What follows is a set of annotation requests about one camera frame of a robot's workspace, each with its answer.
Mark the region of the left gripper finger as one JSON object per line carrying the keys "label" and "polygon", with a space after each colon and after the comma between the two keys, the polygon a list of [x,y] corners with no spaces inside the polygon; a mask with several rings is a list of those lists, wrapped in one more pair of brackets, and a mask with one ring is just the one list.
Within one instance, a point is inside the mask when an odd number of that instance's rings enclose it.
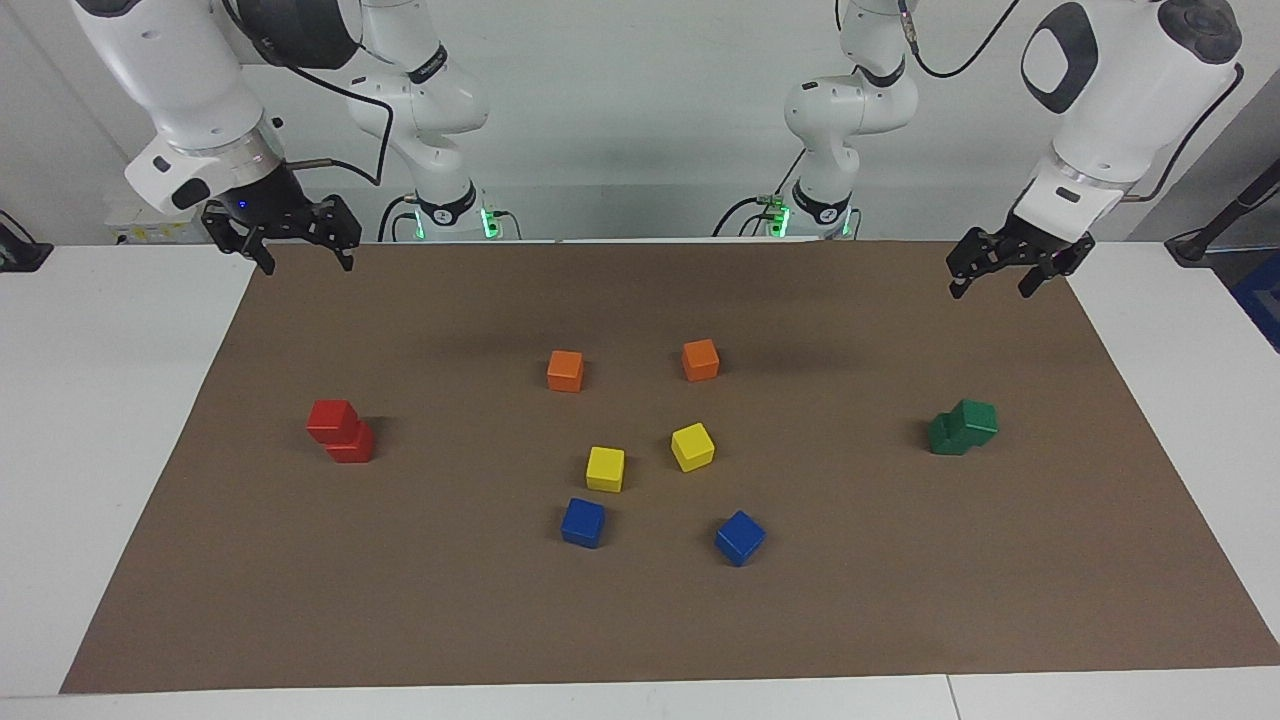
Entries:
{"label": "left gripper finger", "polygon": [[951,296],[961,299],[974,281],[1004,269],[1012,259],[1007,245],[1009,240],[1002,234],[968,231],[946,258]]}
{"label": "left gripper finger", "polygon": [[1057,252],[1038,251],[1030,270],[1018,283],[1020,296],[1029,299],[1053,278],[1074,274],[1094,246],[1093,240],[1080,240]]}

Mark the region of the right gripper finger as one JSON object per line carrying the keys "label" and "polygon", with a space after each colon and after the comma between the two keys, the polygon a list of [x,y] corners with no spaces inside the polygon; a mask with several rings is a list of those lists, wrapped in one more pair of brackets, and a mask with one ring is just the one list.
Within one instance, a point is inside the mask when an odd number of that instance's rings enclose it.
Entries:
{"label": "right gripper finger", "polygon": [[250,225],[241,232],[237,229],[237,220],[223,205],[206,205],[202,224],[223,254],[239,255],[251,260],[262,274],[274,274],[275,259],[264,243],[268,236],[265,225]]}
{"label": "right gripper finger", "polygon": [[310,204],[300,223],[303,241],[330,251],[344,272],[355,269],[355,250],[364,231],[340,196],[329,195]]}

